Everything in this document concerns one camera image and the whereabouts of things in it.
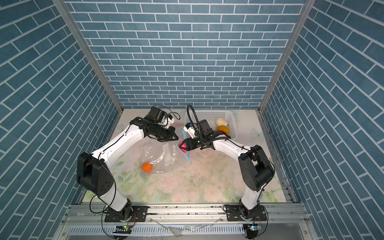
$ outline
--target metal vent panel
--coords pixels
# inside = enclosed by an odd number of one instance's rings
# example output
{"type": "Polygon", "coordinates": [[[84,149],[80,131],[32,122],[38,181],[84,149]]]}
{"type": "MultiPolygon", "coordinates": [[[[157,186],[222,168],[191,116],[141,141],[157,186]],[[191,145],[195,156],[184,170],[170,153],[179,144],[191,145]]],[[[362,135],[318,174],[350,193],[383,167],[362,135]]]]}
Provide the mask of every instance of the metal vent panel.
{"type": "MultiPolygon", "coordinates": [[[[116,230],[117,225],[107,225],[104,226],[104,230],[108,234],[112,234],[113,231],[116,230]]],[[[216,224],[214,226],[206,226],[202,227],[199,225],[183,225],[183,224],[165,224],[166,227],[174,227],[181,230],[182,235],[196,235],[196,234],[244,234],[244,229],[242,224],[237,223],[224,223],[224,224],[216,224]]],[[[69,235],[104,235],[104,232],[100,226],[95,225],[79,225],[72,226],[69,235]]],[[[165,229],[159,225],[136,225],[131,234],[114,234],[114,235],[128,235],[132,237],[142,237],[142,236],[172,236],[173,233],[169,229],[165,229]]]]}

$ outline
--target plastic bag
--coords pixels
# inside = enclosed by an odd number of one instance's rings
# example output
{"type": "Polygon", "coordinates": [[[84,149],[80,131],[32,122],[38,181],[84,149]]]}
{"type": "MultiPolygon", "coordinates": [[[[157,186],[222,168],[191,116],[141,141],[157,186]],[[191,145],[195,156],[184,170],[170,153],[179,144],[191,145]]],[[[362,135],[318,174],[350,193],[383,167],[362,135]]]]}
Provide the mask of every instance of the plastic bag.
{"type": "Polygon", "coordinates": [[[141,164],[150,163],[152,170],[149,174],[167,173],[174,168],[187,163],[189,158],[181,152],[177,144],[184,139],[181,124],[173,124],[178,141],[157,142],[149,141],[141,147],[141,164]]]}

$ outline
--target black mounting plate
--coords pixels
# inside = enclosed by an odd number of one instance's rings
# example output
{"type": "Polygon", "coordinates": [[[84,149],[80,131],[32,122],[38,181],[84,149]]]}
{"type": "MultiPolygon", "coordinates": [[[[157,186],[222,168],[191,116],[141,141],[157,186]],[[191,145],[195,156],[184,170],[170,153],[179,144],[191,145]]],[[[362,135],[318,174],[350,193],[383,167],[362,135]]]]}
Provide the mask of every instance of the black mounting plate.
{"type": "MultiPolygon", "coordinates": [[[[241,215],[240,215],[240,211],[239,211],[239,205],[225,205],[224,206],[226,212],[227,212],[227,221],[229,222],[237,222],[237,221],[245,221],[241,215]]],[[[262,207],[259,207],[258,209],[256,209],[255,211],[255,215],[257,215],[259,218],[260,218],[260,221],[266,221],[267,218],[266,218],[266,213],[264,212],[263,208],[262,207]]],[[[255,222],[259,221],[259,219],[256,217],[255,219],[255,216],[252,217],[252,219],[250,221],[253,221],[255,220],[255,222]]]]}
{"type": "MultiPolygon", "coordinates": [[[[145,219],[147,217],[147,211],[148,211],[148,206],[132,206],[133,209],[133,216],[135,216],[136,213],[136,222],[145,222],[145,219]]],[[[113,212],[109,212],[105,216],[105,222],[119,222],[123,223],[119,220],[119,217],[113,212]]]]}

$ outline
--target white robotic arm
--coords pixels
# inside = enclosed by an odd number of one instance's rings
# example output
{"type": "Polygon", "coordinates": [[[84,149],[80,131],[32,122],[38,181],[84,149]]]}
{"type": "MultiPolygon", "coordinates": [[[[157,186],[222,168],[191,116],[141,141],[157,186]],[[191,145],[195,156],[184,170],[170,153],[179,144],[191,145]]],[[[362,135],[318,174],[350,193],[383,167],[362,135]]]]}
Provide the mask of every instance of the white robotic arm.
{"type": "MultiPolygon", "coordinates": [[[[250,149],[250,146],[244,146],[237,142],[230,142],[225,140],[217,140],[213,142],[213,146],[217,151],[224,152],[228,156],[231,156],[233,159],[238,160],[241,154],[246,154],[250,149]]],[[[248,186],[245,188],[245,192],[243,197],[241,198],[242,204],[248,209],[251,210],[255,206],[257,206],[259,202],[259,198],[261,196],[262,190],[265,187],[266,183],[264,183],[259,191],[254,191],[248,186]]]]}
{"type": "Polygon", "coordinates": [[[146,136],[159,142],[178,140],[175,128],[170,127],[174,121],[171,115],[152,107],[146,117],[133,119],[122,133],[106,145],[91,154],[82,153],[78,157],[77,182],[115,210],[120,220],[129,219],[132,216],[131,202],[116,188],[109,169],[118,157],[146,136]]]}

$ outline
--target toy fruit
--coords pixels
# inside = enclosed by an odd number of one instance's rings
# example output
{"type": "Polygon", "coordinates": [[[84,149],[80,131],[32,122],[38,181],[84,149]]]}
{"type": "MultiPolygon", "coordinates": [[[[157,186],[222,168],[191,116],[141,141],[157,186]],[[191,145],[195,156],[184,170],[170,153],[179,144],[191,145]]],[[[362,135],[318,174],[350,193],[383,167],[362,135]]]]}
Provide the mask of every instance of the toy fruit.
{"type": "Polygon", "coordinates": [[[141,165],[141,168],[142,168],[146,173],[149,173],[149,172],[152,170],[153,166],[152,166],[152,164],[146,162],[146,163],[144,163],[143,165],[141,165]]]}
{"type": "Polygon", "coordinates": [[[222,119],[222,118],[218,118],[216,119],[216,125],[217,126],[226,126],[228,125],[227,121],[222,119]]]}
{"type": "Polygon", "coordinates": [[[217,130],[220,131],[220,132],[224,131],[225,134],[229,134],[229,128],[227,128],[226,126],[218,126],[217,130]]]}

